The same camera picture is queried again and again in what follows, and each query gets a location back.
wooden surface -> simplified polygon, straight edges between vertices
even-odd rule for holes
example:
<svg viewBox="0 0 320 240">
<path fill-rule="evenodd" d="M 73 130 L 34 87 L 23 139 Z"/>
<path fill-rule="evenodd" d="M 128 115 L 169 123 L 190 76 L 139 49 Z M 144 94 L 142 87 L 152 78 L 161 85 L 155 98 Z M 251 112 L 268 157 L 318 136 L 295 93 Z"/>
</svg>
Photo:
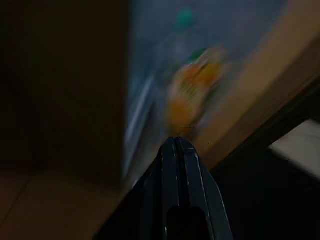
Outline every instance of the wooden surface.
<svg viewBox="0 0 320 240">
<path fill-rule="evenodd" d="M 311 84 L 320 70 L 320 1 L 290 1 L 248 60 L 195 147 L 211 169 L 281 107 Z"/>
</svg>

black plastic object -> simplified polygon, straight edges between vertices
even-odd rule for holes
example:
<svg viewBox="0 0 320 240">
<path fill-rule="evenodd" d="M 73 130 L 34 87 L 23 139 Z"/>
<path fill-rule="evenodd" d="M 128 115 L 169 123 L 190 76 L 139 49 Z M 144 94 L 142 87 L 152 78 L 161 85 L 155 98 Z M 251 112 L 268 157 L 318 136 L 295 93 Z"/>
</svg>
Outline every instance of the black plastic object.
<svg viewBox="0 0 320 240">
<path fill-rule="evenodd" d="M 216 182 L 181 137 L 161 146 L 150 168 L 93 238 L 232 240 Z"/>
</svg>

wooden edge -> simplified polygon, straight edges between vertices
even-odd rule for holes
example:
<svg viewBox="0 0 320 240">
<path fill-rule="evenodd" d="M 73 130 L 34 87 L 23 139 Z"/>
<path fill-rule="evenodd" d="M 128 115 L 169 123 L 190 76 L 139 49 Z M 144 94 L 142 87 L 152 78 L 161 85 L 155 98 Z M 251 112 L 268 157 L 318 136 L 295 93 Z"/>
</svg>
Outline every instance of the wooden edge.
<svg viewBox="0 0 320 240">
<path fill-rule="evenodd" d="M 320 69 L 320 1 L 292 1 L 264 38 L 194 145 L 215 167 L 285 104 Z"/>
</svg>

green object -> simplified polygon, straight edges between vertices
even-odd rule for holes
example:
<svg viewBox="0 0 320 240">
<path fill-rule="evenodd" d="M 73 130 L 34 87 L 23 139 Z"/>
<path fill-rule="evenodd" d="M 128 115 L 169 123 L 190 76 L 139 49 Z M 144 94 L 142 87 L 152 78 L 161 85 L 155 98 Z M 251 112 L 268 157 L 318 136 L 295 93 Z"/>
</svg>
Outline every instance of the green object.
<svg viewBox="0 0 320 240">
<path fill-rule="evenodd" d="M 202 54 L 204 54 L 207 51 L 207 48 L 202 48 L 199 49 L 197 51 L 194 51 L 189 59 L 189 62 L 192 63 L 195 60 L 197 60 L 198 58 L 200 58 L 202 56 Z"/>
<path fill-rule="evenodd" d="M 176 31 L 183 31 L 192 27 L 195 23 L 195 17 L 191 8 L 186 8 L 175 17 L 174 27 Z"/>
</svg>

green cap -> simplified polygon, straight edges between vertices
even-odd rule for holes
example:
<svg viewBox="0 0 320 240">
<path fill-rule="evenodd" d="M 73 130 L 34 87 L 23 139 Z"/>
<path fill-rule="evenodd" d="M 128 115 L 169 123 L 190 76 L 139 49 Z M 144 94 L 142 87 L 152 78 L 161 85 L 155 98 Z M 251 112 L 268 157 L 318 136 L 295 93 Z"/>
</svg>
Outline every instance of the green cap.
<svg viewBox="0 0 320 240">
<path fill-rule="evenodd" d="M 174 27 L 181 31 L 190 28 L 195 23 L 195 17 L 191 8 L 186 8 L 175 17 Z"/>
</svg>

